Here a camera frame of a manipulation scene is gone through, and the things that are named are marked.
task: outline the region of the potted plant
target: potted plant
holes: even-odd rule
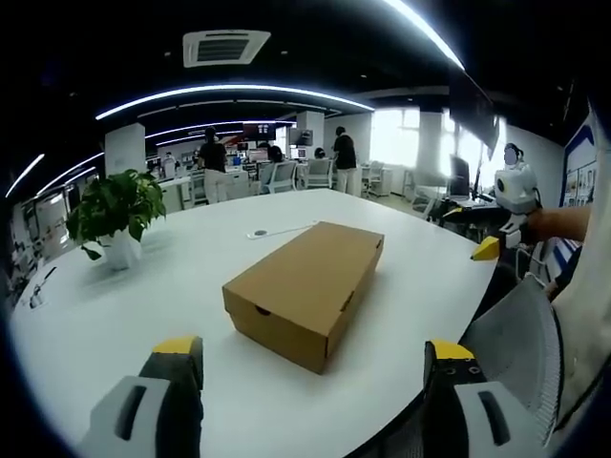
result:
[[[111,267],[121,270],[139,259],[144,229],[161,216],[165,217],[165,206],[153,176],[126,170],[87,186],[66,227],[91,260],[101,255],[85,246],[86,242],[100,245]]]

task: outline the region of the screen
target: screen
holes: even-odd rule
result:
[[[450,117],[480,139],[491,150],[498,140],[498,120],[493,102],[463,72],[452,72]]]
[[[244,124],[243,139],[246,141],[268,141],[276,139],[276,124]]]
[[[288,144],[295,146],[312,146],[314,134],[311,130],[290,129],[288,131]]]

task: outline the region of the led light strip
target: led light strip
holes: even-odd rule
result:
[[[182,94],[192,94],[192,93],[202,93],[208,91],[236,91],[236,90],[248,90],[248,91],[272,91],[276,93],[292,93],[292,94],[301,94],[301,95],[310,95],[314,97],[325,98],[327,100],[334,100],[336,102],[346,103],[348,105],[352,105],[354,107],[362,108],[364,110],[373,111],[373,108],[364,105],[362,103],[354,102],[352,100],[348,100],[347,98],[336,97],[335,95],[316,93],[314,91],[307,91],[305,89],[297,89],[297,88],[285,88],[281,86],[265,86],[259,84],[217,84],[212,86],[197,86],[195,88],[183,88],[176,89],[173,91],[167,91],[165,93],[158,93],[149,95],[147,97],[142,97],[137,100],[132,100],[131,102],[124,103],[123,105],[119,105],[118,107],[114,107],[107,112],[101,113],[95,117],[95,119],[100,120],[104,119],[107,116],[114,115],[115,113],[121,112],[127,108],[135,107],[136,105],[140,105],[142,103],[151,102],[153,100],[159,100],[161,98],[173,97],[175,95]]]
[[[36,164],[38,162],[40,162],[43,159],[44,156],[45,156],[44,154],[38,155],[38,157],[35,160],[33,160],[32,163],[28,167],[26,167],[26,170],[24,170],[21,173],[21,175],[19,176],[19,178],[16,179],[15,182],[11,185],[11,187],[7,191],[7,194],[4,196],[4,198],[7,198],[9,196],[9,194],[12,192],[13,189],[15,189],[15,186],[17,186],[19,181],[21,181],[23,178],[25,178],[26,175],[36,166]]]
[[[450,49],[448,43],[443,41],[443,39],[439,36],[439,33],[437,33],[429,24],[427,24],[427,21],[420,17],[420,15],[416,11],[412,10],[401,0],[382,1],[395,8],[397,11],[407,17],[413,23],[414,26],[416,26],[418,29],[420,29],[420,31],[422,31],[425,35],[429,37],[429,39],[435,44],[435,46],[440,51],[442,51],[446,55],[446,57],[452,60],[452,62],[456,64],[460,68],[460,70],[462,70],[463,72],[465,71],[465,67],[462,65],[462,62],[460,62],[460,59],[458,59],[454,51]]]
[[[89,174],[91,171],[95,170],[95,166],[94,167],[90,167],[89,169],[81,172],[80,174],[75,175],[74,177],[70,178],[69,180],[67,180],[64,185],[72,183],[74,180],[76,180],[77,178],[82,177],[83,175],[87,175]]]
[[[225,124],[265,124],[265,123],[266,124],[275,124],[279,122],[282,122],[284,124],[292,124],[294,126],[297,125],[296,122],[292,122],[292,121],[276,121],[276,120],[271,120],[271,121],[224,121],[224,122],[213,122],[211,124],[198,124],[197,126],[180,127],[178,129],[172,129],[170,131],[163,131],[163,132],[157,132],[156,134],[150,134],[144,138],[153,138],[154,136],[172,134],[174,132],[180,132],[180,131],[188,131],[189,129],[198,129],[200,127],[222,126]]]
[[[241,134],[242,132],[243,131],[217,132],[216,135]],[[175,138],[174,140],[162,141],[161,143],[157,143],[156,146],[167,145],[168,143],[175,143],[177,141],[190,140],[192,138],[200,138],[202,136],[206,136],[206,134],[184,136],[183,138]]]
[[[101,153],[98,153],[95,156],[91,156],[89,159],[85,159],[82,162],[76,164],[74,167],[72,167],[71,169],[68,169],[66,172],[64,172],[63,174],[61,174],[59,177],[56,177],[54,179],[52,179],[51,181],[49,181],[44,188],[42,188],[40,191],[38,191],[36,193],[36,197],[40,196],[42,193],[44,193],[45,191],[47,191],[51,186],[53,186],[57,181],[59,181],[61,178],[65,177],[67,174],[69,174],[70,172],[73,172],[74,170],[76,170],[77,168],[85,165],[87,162],[94,160],[100,156],[103,156],[104,152],[102,151]]]

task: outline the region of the white table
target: white table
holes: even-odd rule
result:
[[[247,233],[313,220],[386,235],[369,295],[322,376],[238,333],[221,296],[226,281],[301,231],[255,240]],[[461,337],[495,267],[471,261],[473,249],[438,226],[334,191],[230,200],[156,222],[132,270],[110,273],[80,250],[51,262],[31,283],[57,267],[43,286],[47,303],[19,305],[11,332],[43,411],[71,444],[95,403],[138,374],[154,345],[197,334],[202,456],[338,458],[419,393],[426,340]]]

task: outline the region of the green leaves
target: green leaves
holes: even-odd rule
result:
[[[79,244],[99,243],[99,238],[112,236],[115,231],[128,229],[140,241],[144,229],[153,219],[165,217],[163,193],[150,174],[126,170],[94,180],[83,193],[81,203],[70,213],[66,222],[71,239]],[[92,260],[100,255],[81,246]]]

